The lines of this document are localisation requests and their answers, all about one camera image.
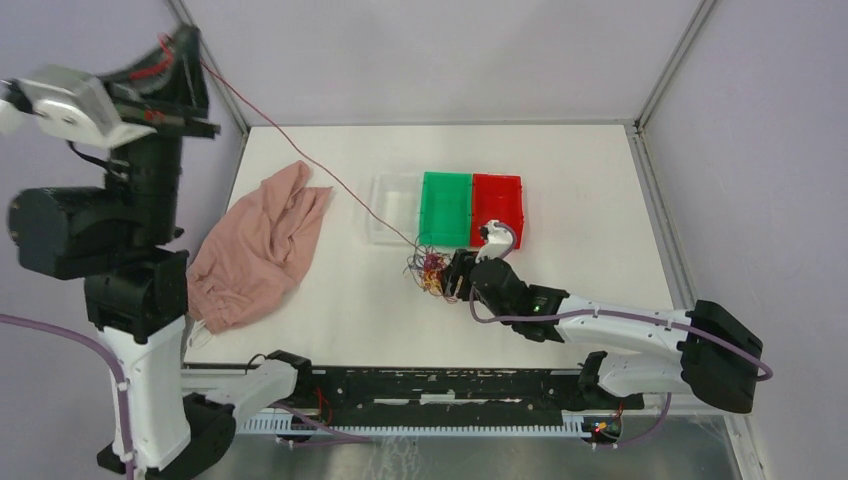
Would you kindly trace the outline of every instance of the colorful wires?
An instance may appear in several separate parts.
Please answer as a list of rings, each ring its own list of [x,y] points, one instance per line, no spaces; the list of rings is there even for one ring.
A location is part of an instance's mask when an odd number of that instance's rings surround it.
[[[456,297],[448,297],[445,294],[440,278],[442,270],[450,263],[450,254],[439,252],[432,245],[421,245],[417,238],[414,247],[412,255],[407,258],[404,274],[411,273],[415,284],[421,290],[434,297],[442,297],[448,303],[456,303]]]

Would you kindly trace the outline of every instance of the lavender wall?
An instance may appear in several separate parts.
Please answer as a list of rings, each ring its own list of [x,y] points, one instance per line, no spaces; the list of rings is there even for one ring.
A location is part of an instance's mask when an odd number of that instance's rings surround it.
[[[47,62],[110,70],[135,59],[156,44],[158,33],[175,26],[164,2],[152,0],[8,3],[0,14],[0,77],[25,75]],[[178,212],[186,234],[172,247],[196,250],[226,207],[241,139],[217,99],[211,118],[223,127],[216,141],[186,141]],[[101,183],[97,168],[32,122],[14,136],[0,137],[0,171],[3,212],[23,188]],[[20,268],[5,229],[0,271],[0,312],[93,333],[82,282],[60,282]],[[96,355],[65,340],[0,325],[0,378],[0,476],[116,478],[94,459],[113,429],[109,373]]]
[[[274,121],[392,125],[634,118],[699,1],[185,3]]]
[[[848,2],[725,1],[648,126],[701,297],[765,343],[769,478],[845,478]]]

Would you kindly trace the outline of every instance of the red cable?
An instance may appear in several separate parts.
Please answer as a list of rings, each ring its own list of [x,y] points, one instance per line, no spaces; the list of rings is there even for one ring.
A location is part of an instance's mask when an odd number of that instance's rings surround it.
[[[168,38],[167,35],[159,35],[159,46],[162,47],[162,51],[165,52],[165,59],[161,62],[153,65],[151,67],[142,68],[141,70],[130,73],[130,80],[138,80],[139,78],[151,77],[153,75],[159,75],[164,72],[165,69],[171,66],[174,62],[174,54],[171,52],[171,49],[168,48],[168,45],[165,43],[165,39]]]
[[[377,220],[378,222],[380,222],[380,223],[382,223],[383,225],[385,225],[386,227],[388,227],[391,231],[393,231],[393,232],[397,233],[397,234],[398,234],[398,236],[400,236],[400,238],[402,238],[402,239],[403,239],[406,243],[408,243],[408,244],[412,245],[413,247],[415,247],[415,246],[416,246],[416,245],[415,245],[415,243],[413,243],[410,239],[406,238],[406,235],[402,234],[402,233],[401,233],[398,229],[396,229],[395,227],[393,227],[393,226],[389,225],[389,223],[388,223],[388,222],[386,222],[385,220],[383,220],[382,218],[380,218],[380,217],[379,217],[376,213],[374,213],[374,211],[373,211],[373,210],[371,210],[371,207],[369,207],[369,206],[368,206],[368,204],[366,204],[365,202],[363,202],[363,201],[362,201],[362,199],[360,199],[360,198],[359,198],[359,197],[358,197],[355,193],[353,193],[353,190],[351,190],[350,188],[348,188],[348,186],[347,186],[347,185],[345,185],[345,183],[344,183],[343,181],[341,181],[341,179],[340,179],[339,177],[337,177],[337,176],[336,176],[333,172],[331,172],[331,171],[330,171],[330,169],[328,169],[327,167],[325,167],[324,165],[322,165],[320,162],[318,162],[317,160],[312,159],[312,157],[310,157],[309,155],[307,155],[306,153],[304,153],[304,151],[303,151],[303,150],[301,150],[301,149],[300,149],[300,147],[298,147],[296,143],[294,143],[294,140],[292,140],[292,139],[291,139],[291,137],[289,137],[289,135],[288,135],[288,134],[287,134],[287,133],[286,133],[286,132],[285,132],[285,131],[284,131],[284,130],[283,130],[283,129],[279,126],[279,125],[277,125],[277,124],[276,124],[273,120],[271,120],[271,118],[270,118],[270,117],[268,117],[268,115],[265,115],[265,113],[263,113],[263,112],[262,112],[262,110],[259,110],[259,108],[257,108],[255,105],[253,105],[252,103],[250,103],[250,101],[249,101],[248,99],[244,98],[244,95],[242,95],[241,93],[239,93],[239,91],[238,91],[238,90],[236,90],[236,88],[235,88],[235,87],[233,87],[232,85],[230,85],[230,83],[229,83],[229,82],[227,82],[227,81],[226,81],[226,80],[225,80],[225,79],[224,79],[221,75],[218,75],[217,73],[215,73],[215,72],[214,72],[211,68],[209,68],[209,66],[208,66],[208,65],[206,65],[206,64],[205,64],[202,60],[200,61],[200,64],[201,64],[201,65],[203,65],[203,68],[205,68],[205,69],[206,69],[206,71],[207,71],[207,72],[209,72],[209,74],[210,74],[210,75],[212,75],[213,77],[217,78],[217,79],[218,79],[218,81],[220,81],[221,83],[223,83],[223,84],[224,84],[224,86],[226,86],[226,87],[227,87],[227,88],[228,88],[231,92],[233,92],[233,94],[234,94],[235,96],[237,96],[237,97],[238,97],[238,98],[239,98],[242,102],[244,102],[244,103],[245,103],[245,105],[247,105],[248,107],[250,107],[250,108],[251,108],[251,110],[253,110],[253,111],[254,111],[254,112],[256,112],[257,114],[259,114],[259,116],[261,116],[263,119],[265,119],[265,121],[266,121],[266,122],[268,122],[268,123],[270,123],[271,125],[273,125],[273,126],[274,126],[274,127],[275,127],[275,128],[276,128],[276,129],[277,129],[277,130],[281,133],[281,134],[283,134],[283,136],[284,136],[284,137],[286,137],[286,140],[288,140],[289,144],[292,146],[292,148],[294,148],[294,149],[295,149],[295,151],[296,151],[297,153],[299,153],[299,154],[300,154],[303,158],[305,158],[306,160],[309,160],[309,162],[310,162],[310,163],[312,163],[313,165],[315,165],[316,167],[318,167],[318,168],[320,168],[321,170],[324,170],[325,172],[327,172],[327,174],[328,174],[329,176],[333,177],[333,180],[335,180],[336,182],[338,182],[338,184],[339,184],[339,185],[341,185],[341,186],[342,186],[342,188],[344,188],[344,189],[347,191],[347,193],[349,193],[349,194],[350,194],[350,196],[351,196],[351,197],[353,197],[353,199],[354,199],[354,200],[356,200],[356,201],[357,201],[360,205],[362,205],[362,208],[364,208],[366,211],[368,211],[368,213],[369,213],[372,217],[374,217],[374,219],[375,219],[375,220]]]

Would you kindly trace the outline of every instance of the transparent container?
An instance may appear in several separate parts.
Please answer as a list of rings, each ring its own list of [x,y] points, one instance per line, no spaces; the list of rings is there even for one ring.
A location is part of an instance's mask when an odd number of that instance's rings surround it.
[[[374,177],[369,206],[380,218],[414,242],[418,238],[421,210],[421,173],[380,173]],[[368,215],[368,238],[371,243],[404,245],[406,242],[387,226]]]

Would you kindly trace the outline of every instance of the white tabletop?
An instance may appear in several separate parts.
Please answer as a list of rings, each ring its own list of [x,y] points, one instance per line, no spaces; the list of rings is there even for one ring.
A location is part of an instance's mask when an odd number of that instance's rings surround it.
[[[520,175],[524,241],[508,260],[522,280],[624,305],[672,306],[621,126],[286,131],[366,200],[380,172]],[[230,205],[298,159],[274,128],[253,128]],[[281,349],[316,365],[574,368],[601,348],[531,342],[509,327],[475,323],[466,303],[449,305],[422,292],[402,274],[411,248],[369,243],[367,213],[327,174],[313,173],[310,185],[336,188],[306,279],[276,312],[189,348],[186,362],[244,363]]]

